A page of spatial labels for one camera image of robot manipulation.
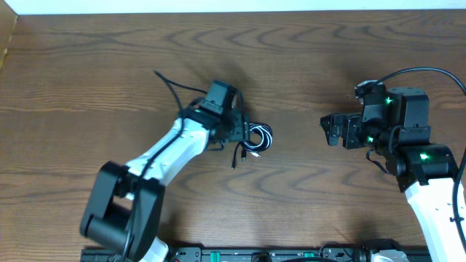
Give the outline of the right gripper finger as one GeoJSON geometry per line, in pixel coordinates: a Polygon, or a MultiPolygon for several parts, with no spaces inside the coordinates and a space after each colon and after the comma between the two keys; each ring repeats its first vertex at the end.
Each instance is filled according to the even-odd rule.
{"type": "Polygon", "coordinates": [[[320,118],[321,127],[342,126],[344,123],[344,114],[329,114],[320,118]]]}
{"type": "Polygon", "coordinates": [[[339,144],[339,139],[342,133],[342,126],[341,125],[331,125],[331,126],[321,126],[323,128],[323,132],[325,138],[327,140],[327,144],[329,146],[337,146],[339,144]]]}

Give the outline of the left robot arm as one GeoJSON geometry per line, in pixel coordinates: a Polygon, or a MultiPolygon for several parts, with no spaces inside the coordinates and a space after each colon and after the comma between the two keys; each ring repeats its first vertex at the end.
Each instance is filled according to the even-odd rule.
{"type": "Polygon", "coordinates": [[[235,87],[213,81],[207,95],[178,113],[168,133],[124,165],[98,171],[80,234],[113,250],[120,261],[164,261],[168,244],[158,238],[166,186],[211,143],[249,138],[244,98],[235,87]]]}

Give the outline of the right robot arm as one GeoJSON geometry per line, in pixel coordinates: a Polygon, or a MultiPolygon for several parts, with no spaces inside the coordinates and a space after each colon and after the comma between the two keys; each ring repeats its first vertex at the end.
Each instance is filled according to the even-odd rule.
{"type": "Polygon", "coordinates": [[[360,113],[320,119],[328,145],[367,147],[383,156],[380,169],[396,177],[406,195],[433,261],[464,261],[465,198],[451,150],[430,140],[429,98],[422,89],[363,82],[355,88],[360,113]]]}

